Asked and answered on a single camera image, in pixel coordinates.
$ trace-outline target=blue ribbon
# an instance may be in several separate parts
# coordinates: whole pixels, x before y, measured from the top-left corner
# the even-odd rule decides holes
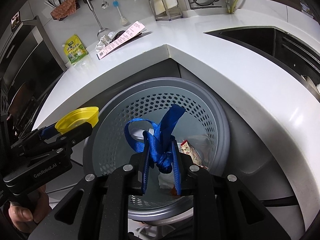
[[[147,154],[147,165],[143,171],[144,180],[142,182],[142,192],[145,193],[147,189],[149,167],[154,168],[157,165],[161,173],[169,174],[173,169],[174,183],[177,194],[181,194],[181,177],[179,166],[177,163],[177,154],[174,146],[174,136],[172,132],[180,117],[186,110],[176,104],[173,104],[168,112],[164,115],[161,122],[156,124],[150,120],[135,118],[130,120],[124,127],[125,138],[130,147],[137,153],[144,151],[145,142],[148,140],[150,150]],[[147,121],[151,123],[154,133],[153,135],[148,131],[143,132],[144,143],[133,139],[129,133],[129,124],[132,122]]]

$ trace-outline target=yellow packet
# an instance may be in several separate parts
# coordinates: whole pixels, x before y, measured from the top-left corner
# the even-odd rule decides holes
[[[64,53],[72,65],[88,54],[77,35],[72,35],[71,38],[66,41]]]

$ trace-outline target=silver screw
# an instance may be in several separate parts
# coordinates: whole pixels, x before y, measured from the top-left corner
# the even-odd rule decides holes
[[[133,169],[133,166],[131,164],[127,164],[127,165],[123,166],[124,171],[131,171],[132,169]]]
[[[192,166],[190,166],[189,167],[189,169],[191,170],[191,171],[199,171],[199,166],[197,166],[197,165],[192,165]]]
[[[237,180],[237,177],[235,175],[230,174],[228,175],[227,179],[231,182],[235,182]]]
[[[94,180],[95,176],[93,174],[88,174],[87,176],[85,176],[85,180],[86,181],[92,181]]]

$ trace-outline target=pink paper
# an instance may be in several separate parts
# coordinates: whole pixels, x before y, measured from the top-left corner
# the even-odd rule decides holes
[[[136,35],[138,35],[144,28],[145,28],[145,26],[142,23],[136,21],[118,39],[116,39],[115,41],[111,42],[102,51],[100,51],[97,54],[98,59],[102,59],[108,53],[113,51],[115,48],[119,47],[121,44],[127,42],[128,40],[130,40],[133,37],[135,37]]]

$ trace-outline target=gray plastic basket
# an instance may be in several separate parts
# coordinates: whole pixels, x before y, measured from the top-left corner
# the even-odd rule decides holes
[[[220,103],[199,85],[180,78],[158,78],[141,82],[114,97],[99,114],[99,122],[84,147],[84,171],[98,176],[127,164],[135,152],[124,136],[124,126],[136,117],[159,123],[172,104],[186,109],[173,135],[178,142],[194,135],[207,135],[211,149],[206,165],[215,175],[223,173],[229,152],[228,121]],[[148,122],[135,122],[130,129],[148,130]],[[160,189],[159,170],[150,169],[143,196],[129,197],[128,217],[155,221],[181,214],[193,205],[192,197],[177,198]]]

